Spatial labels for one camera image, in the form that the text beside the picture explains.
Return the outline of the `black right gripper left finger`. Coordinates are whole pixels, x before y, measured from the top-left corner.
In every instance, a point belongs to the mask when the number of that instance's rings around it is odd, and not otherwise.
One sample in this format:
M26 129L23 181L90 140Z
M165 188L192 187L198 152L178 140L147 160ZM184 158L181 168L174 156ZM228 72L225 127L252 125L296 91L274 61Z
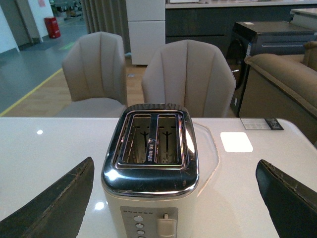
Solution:
M0 223L2 238L77 237L93 189L94 161L86 158Z

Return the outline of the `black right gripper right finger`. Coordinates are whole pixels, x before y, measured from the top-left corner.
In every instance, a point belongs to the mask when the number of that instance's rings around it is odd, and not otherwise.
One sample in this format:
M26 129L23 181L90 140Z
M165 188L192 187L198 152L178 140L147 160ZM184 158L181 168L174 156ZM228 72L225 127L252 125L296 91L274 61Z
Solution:
M317 193L271 163L260 160L256 179L281 238L317 236Z

